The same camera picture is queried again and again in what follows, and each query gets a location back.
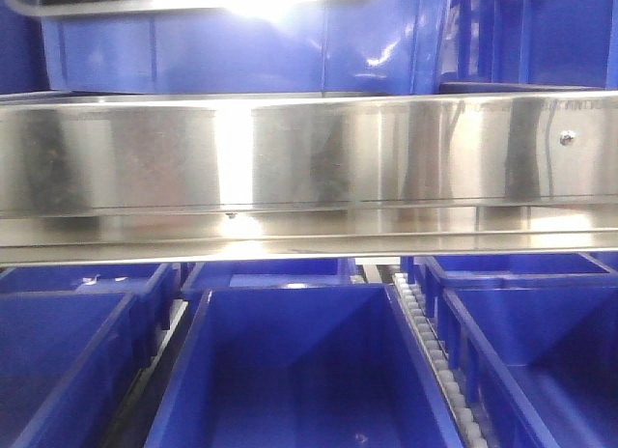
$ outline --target blue bin wall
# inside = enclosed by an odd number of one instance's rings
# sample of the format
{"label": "blue bin wall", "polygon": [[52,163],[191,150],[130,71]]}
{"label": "blue bin wall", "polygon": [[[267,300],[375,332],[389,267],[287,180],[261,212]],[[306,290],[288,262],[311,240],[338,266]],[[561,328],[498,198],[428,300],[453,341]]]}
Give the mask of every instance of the blue bin wall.
{"label": "blue bin wall", "polygon": [[51,86],[115,93],[436,91],[448,0],[43,21]]}
{"label": "blue bin wall", "polygon": [[453,0],[442,79],[616,88],[618,0]]}
{"label": "blue bin wall", "polygon": [[204,295],[148,448],[462,447],[382,286]]}
{"label": "blue bin wall", "polygon": [[0,94],[48,89],[41,24],[0,0]]}
{"label": "blue bin wall", "polygon": [[135,375],[130,295],[0,295],[0,446],[97,446]]}
{"label": "blue bin wall", "polygon": [[135,294],[132,307],[135,353],[143,366],[157,353],[156,328],[169,328],[176,293],[175,272],[163,265],[19,267],[0,274],[0,294],[75,291]]}
{"label": "blue bin wall", "polygon": [[615,445],[617,289],[458,290],[446,304],[447,343],[475,350],[466,396],[501,446]]}

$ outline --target shelf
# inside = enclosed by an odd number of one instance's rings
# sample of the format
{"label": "shelf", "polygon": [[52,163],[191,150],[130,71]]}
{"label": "shelf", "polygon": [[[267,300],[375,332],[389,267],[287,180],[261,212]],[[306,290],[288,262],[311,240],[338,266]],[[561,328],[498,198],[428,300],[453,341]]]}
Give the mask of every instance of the shelf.
{"label": "shelf", "polygon": [[618,96],[0,103],[0,265],[618,247]]}

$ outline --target blue storage crate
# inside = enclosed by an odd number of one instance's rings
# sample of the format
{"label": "blue storage crate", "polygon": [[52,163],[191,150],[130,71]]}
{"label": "blue storage crate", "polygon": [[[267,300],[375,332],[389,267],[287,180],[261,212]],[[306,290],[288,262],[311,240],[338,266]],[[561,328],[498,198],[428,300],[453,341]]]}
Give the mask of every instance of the blue storage crate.
{"label": "blue storage crate", "polygon": [[395,298],[205,294],[146,447],[463,447]]}
{"label": "blue storage crate", "polygon": [[590,256],[610,269],[618,270],[618,252],[592,252]]}
{"label": "blue storage crate", "polygon": [[170,325],[175,274],[169,264],[18,267],[0,274],[0,294],[55,291],[135,294],[138,301],[131,313],[137,329],[135,352],[147,366],[158,350],[157,326]]}
{"label": "blue storage crate", "polygon": [[211,9],[45,19],[42,26],[56,90],[428,94],[436,90],[447,5],[337,0],[267,16]]}
{"label": "blue storage crate", "polygon": [[41,24],[0,0],[0,95],[46,89]]}
{"label": "blue storage crate", "polygon": [[618,0],[452,0],[444,81],[618,87]]}
{"label": "blue storage crate", "polygon": [[182,296],[196,307],[196,300],[211,289],[345,285],[355,274],[354,258],[200,263],[184,283]]}
{"label": "blue storage crate", "polygon": [[451,288],[500,289],[618,285],[618,272],[578,253],[517,255],[446,255],[424,259],[426,314],[437,315],[437,334],[444,338],[440,314],[445,312],[443,291]]}
{"label": "blue storage crate", "polygon": [[618,290],[447,291],[449,358],[503,448],[618,440]]}
{"label": "blue storage crate", "polygon": [[0,446],[97,446],[137,366],[127,294],[0,295]]}

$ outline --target bolt head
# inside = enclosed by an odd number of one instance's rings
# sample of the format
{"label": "bolt head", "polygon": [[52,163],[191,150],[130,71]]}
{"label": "bolt head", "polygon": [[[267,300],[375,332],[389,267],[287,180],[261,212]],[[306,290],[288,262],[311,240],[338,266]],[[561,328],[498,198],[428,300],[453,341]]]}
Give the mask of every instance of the bolt head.
{"label": "bolt head", "polygon": [[562,131],[560,133],[560,144],[563,146],[572,145],[577,137],[577,133],[574,131]]}

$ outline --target screw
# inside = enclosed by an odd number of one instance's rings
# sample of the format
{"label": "screw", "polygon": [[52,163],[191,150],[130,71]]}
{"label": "screw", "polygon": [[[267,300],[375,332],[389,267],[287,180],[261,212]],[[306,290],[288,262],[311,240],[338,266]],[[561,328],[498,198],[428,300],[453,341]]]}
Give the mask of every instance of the screw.
{"label": "screw", "polygon": [[560,133],[560,144],[563,146],[571,146],[575,142],[577,133],[574,131],[562,131]]}

